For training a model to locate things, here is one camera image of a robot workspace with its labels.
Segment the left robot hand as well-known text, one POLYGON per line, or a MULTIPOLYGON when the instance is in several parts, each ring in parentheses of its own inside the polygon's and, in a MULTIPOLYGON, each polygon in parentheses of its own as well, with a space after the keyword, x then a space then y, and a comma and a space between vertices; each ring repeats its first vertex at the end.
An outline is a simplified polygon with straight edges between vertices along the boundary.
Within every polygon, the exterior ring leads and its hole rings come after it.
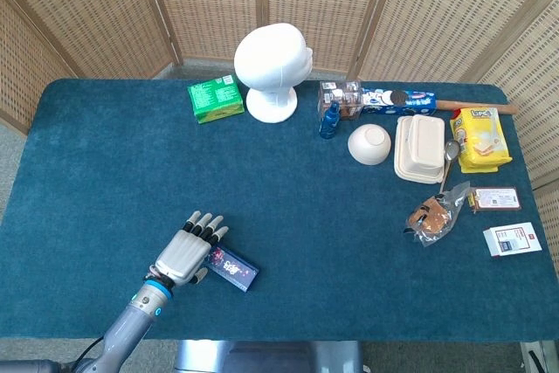
POLYGON ((191 282, 212 248, 228 232, 223 220, 221 215, 194 211, 149 267, 145 279, 158 280, 168 289, 191 282))

